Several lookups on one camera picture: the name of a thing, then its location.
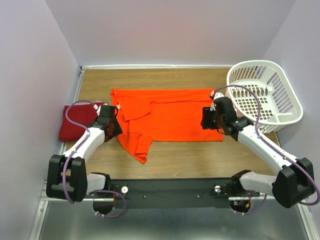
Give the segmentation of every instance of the orange cloth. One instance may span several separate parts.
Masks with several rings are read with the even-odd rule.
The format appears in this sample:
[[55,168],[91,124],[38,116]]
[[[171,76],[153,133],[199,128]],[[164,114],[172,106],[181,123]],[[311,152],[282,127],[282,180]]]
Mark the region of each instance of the orange cloth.
[[112,104],[120,105],[117,120],[123,131],[117,140],[143,164],[153,141],[223,141],[222,134],[200,125],[202,107],[212,103],[212,90],[113,89]]

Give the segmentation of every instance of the gray wall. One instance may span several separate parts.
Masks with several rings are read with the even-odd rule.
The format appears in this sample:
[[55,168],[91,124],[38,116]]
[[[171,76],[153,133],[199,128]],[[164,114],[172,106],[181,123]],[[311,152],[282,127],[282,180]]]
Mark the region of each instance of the gray wall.
[[79,66],[44,0],[1,0],[0,239],[26,240]]
[[295,0],[46,0],[81,66],[263,57]]
[[[297,0],[264,55],[265,59],[275,61],[284,68],[304,110],[300,122],[278,133],[280,143],[284,149],[297,157],[307,157],[313,162],[318,185],[320,185],[319,9],[318,0]],[[311,211],[320,229],[320,204],[311,207]]]

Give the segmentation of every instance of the white laundry basket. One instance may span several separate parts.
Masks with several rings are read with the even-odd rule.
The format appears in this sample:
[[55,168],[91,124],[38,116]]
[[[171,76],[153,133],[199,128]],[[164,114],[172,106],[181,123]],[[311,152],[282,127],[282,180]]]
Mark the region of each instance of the white laundry basket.
[[[303,108],[284,70],[272,61],[240,62],[229,70],[226,84],[247,87],[258,97],[261,105],[258,126],[262,133],[276,132],[303,116]],[[258,105],[249,92],[240,87],[228,87],[226,96],[232,100],[238,117],[256,121]]]

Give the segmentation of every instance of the wood surface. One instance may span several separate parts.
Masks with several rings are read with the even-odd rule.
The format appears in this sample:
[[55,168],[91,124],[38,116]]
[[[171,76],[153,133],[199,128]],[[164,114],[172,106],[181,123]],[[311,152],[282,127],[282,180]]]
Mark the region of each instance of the wood surface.
[[[228,68],[85,70],[78,99],[111,104],[110,92],[113,88],[219,88],[226,85],[228,70]],[[277,141],[274,133],[267,136],[274,142]],[[223,142],[155,141],[150,146],[145,164],[134,159],[116,138],[113,138],[99,146],[86,165],[87,173],[108,173],[113,179],[230,177],[244,169],[259,174],[274,175],[255,153],[229,136],[225,136]]]

